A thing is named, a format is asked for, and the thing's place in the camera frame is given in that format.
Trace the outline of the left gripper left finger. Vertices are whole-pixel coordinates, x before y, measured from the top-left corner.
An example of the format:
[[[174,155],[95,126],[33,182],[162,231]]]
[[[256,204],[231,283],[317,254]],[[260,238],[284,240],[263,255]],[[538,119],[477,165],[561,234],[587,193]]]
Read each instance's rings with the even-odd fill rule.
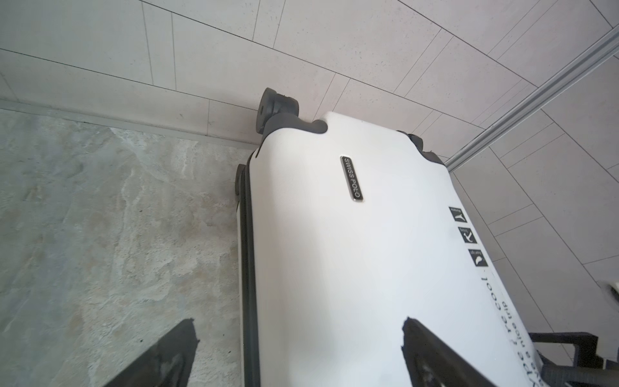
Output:
[[[183,319],[106,383],[105,387],[186,387],[190,380],[199,342],[194,319]]]

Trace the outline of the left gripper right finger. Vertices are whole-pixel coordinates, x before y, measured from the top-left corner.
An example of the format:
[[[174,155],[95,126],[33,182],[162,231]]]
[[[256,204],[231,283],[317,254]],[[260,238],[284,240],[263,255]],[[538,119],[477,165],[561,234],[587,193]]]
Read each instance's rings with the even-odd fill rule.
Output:
[[[412,386],[494,386],[417,319],[407,318],[402,331]]]

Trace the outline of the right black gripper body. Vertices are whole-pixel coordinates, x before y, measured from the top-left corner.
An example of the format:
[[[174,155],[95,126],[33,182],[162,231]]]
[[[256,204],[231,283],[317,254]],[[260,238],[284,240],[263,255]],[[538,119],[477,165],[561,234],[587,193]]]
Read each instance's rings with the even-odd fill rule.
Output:
[[[587,332],[531,332],[534,343],[574,347],[572,365],[557,365],[541,355],[541,377],[548,386],[618,386],[618,361],[597,354],[598,337]]]

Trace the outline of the black white suitcase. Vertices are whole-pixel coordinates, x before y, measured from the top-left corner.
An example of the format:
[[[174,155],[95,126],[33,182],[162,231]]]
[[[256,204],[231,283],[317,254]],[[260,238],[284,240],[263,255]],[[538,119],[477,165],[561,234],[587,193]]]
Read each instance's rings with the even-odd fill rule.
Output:
[[[417,319],[494,386],[542,362],[446,166],[346,115],[301,119],[266,89],[237,169],[244,386],[412,386]]]

